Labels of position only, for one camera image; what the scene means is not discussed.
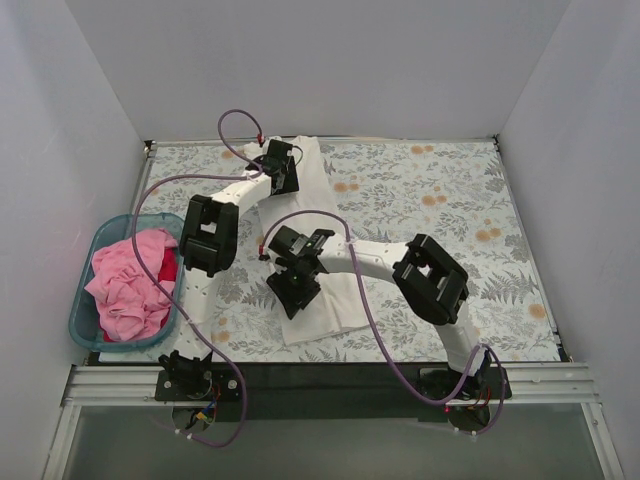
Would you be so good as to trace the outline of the red garment in basket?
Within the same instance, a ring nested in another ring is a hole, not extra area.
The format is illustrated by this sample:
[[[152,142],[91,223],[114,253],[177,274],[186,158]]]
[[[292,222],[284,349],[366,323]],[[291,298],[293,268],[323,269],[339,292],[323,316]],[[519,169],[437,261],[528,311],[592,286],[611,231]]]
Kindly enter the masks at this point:
[[[164,256],[157,275],[157,280],[162,282],[175,282],[178,273],[178,262],[173,249],[164,250]]]

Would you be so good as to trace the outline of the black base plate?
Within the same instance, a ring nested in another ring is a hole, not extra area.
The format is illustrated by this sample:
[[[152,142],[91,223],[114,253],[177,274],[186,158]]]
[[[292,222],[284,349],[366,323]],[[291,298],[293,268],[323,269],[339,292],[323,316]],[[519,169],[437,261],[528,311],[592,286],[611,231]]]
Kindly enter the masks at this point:
[[[204,391],[191,394],[162,370],[154,399],[191,407],[215,399],[220,422],[238,420],[244,400],[249,420],[451,418],[446,407],[416,399],[383,363],[242,363],[240,370],[246,392],[229,367],[215,363],[200,381]]]

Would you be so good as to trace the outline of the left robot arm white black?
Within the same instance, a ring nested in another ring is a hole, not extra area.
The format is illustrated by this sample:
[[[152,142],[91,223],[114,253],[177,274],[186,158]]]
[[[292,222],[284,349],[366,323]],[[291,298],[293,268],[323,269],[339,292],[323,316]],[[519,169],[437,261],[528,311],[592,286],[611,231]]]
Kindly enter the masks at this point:
[[[228,381],[241,379],[239,370],[214,368],[212,357],[220,356],[205,334],[209,311],[223,273],[234,263],[238,250],[239,220],[252,207],[270,197],[299,191],[296,162],[303,158],[300,147],[272,139],[249,161],[239,176],[216,193],[197,194],[188,203],[179,240],[184,265],[184,303],[177,308],[194,336],[208,348],[206,354],[188,354],[174,349],[159,357],[158,401],[204,401],[217,393],[237,401],[241,390]]]

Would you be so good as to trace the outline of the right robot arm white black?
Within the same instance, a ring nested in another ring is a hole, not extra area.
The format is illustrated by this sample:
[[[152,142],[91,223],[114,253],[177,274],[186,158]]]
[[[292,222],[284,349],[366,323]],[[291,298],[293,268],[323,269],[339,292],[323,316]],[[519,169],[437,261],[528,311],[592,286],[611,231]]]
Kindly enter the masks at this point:
[[[350,240],[329,229],[306,236],[278,228],[260,259],[279,267],[266,280],[292,319],[321,292],[320,274],[354,274],[389,282],[411,311],[435,327],[444,346],[454,398],[471,398],[489,384],[488,349],[469,315],[468,274],[433,238],[418,234],[403,243]]]

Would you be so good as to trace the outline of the pink t shirt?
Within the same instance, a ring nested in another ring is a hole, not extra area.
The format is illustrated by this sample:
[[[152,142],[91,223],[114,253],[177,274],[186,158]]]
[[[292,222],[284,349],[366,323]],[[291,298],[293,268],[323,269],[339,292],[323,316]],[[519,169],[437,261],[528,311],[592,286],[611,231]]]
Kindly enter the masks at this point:
[[[136,240],[152,277],[141,268],[129,239],[98,250],[91,260],[95,276],[85,290],[95,298],[108,341],[149,338],[159,332],[169,314],[171,303],[160,289],[172,292],[176,281],[160,283],[157,275],[164,250],[174,250],[177,241],[165,229],[143,230]]]

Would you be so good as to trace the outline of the floral table cloth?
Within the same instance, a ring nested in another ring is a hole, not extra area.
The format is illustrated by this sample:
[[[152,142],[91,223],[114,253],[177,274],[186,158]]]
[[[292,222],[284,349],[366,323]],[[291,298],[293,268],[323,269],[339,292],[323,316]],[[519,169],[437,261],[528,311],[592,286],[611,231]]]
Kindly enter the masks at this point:
[[[469,314],[480,339],[505,362],[556,361],[559,341],[547,314],[525,235],[492,142],[320,144],[331,199],[354,237],[407,242],[432,236],[467,271]],[[416,317],[392,284],[368,280],[374,326],[287,345],[286,317],[257,258],[263,225],[244,215],[239,250],[220,289],[210,340],[235,362],[442,361],[435,329]]]

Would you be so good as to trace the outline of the aluminium frame rail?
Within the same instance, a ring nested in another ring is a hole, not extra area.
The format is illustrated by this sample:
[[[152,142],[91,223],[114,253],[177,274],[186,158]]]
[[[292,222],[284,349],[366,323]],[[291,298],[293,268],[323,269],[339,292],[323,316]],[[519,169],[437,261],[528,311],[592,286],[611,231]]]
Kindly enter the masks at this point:
[[[407,389],[441,364],[406,363]],[[204,407],[154,399],[157,365],[71,370],[49,479],[620,479],[595,382],[581,363],[507,363],[490,397],[444,406],[451,418],[249,420],[190,424]]]

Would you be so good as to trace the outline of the white t shirt robot print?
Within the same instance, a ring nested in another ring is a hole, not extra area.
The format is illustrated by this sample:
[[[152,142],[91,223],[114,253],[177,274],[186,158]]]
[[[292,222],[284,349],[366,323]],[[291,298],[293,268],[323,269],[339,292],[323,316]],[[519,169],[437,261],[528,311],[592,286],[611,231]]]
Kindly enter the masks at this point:
[[[338,212],[329,180],[324,170],[317,138],[297,136],[289,141],[294,149],[299,191],[277,195],[258,204],[263,232],[277,220],[293,212],[301,214],[283,222],[285,226],[310,235],[317,229],[330,229],[338,234],[343,225],[332,216]],[[284,344],[297,345],[344,333],[368,325],[357,281],[349,273],[318,276],[320,293],[293,319],[288,319],[281,306],[280,325]]]

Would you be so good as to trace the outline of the teal plastic basket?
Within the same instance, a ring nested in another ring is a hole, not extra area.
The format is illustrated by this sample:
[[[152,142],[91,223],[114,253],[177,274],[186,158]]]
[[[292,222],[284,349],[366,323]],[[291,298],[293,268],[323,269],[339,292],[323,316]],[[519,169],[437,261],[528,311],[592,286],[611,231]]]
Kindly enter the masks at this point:
[[[93,255],[104,247],[109,247],[122,240],[131,238],[132,215],[116,216],[104,223],[95,233],[90,245],[89,253],[80,275],[76,294],[71,306],[68,320],[68,331],[71,339],[81,347],[99,353],[128,353],[142,351],[160,344],[174,330],[178,311],[171,305],[167,320],[158,333],[149,338],[126,342],[108,341],[104,330],[100,326],[99,312],[95,298],[85,290],[86,285],[93,280],[94,271],[91,260]],[[164,228],[174,238],[179,240],[183,228],[183,220],[171,213],[141,214],[136,223],[136,233],[152,228]],[[177,261],[177,279],[173,296],[177,300],[183,279],[183,260],[177,249],[174,249]]]

